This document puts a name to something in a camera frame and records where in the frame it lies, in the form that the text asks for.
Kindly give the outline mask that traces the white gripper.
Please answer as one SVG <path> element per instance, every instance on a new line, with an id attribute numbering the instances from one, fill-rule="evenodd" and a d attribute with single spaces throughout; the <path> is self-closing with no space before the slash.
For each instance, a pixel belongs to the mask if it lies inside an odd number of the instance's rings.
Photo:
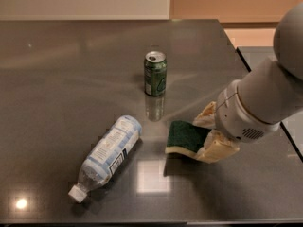
<path id="1" fill-rule="evenodd" d="M 279 124 L 264 123 L 242 105 L 238 93 L 239 80 L 233 80 L 193 120 L 196 127 L 214 129 L 207 135 L 196 159 L 215 163 L 240 150 L 240 143 L 251 143 L 275 132 Z"/>

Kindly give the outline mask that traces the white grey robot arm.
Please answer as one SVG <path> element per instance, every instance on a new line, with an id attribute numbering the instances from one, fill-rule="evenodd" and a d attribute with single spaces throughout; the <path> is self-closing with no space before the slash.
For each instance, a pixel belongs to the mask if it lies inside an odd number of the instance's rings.
<path id="1" fill-rule="evenodd" d="M 289 10 L 276 28 L 276 57 L 232 81 L 217 100 L 194 119 L 209 128 L 195 159 L 214 163 L 276 131 L 279 123 L 303 109 L 303 4 Z"/>

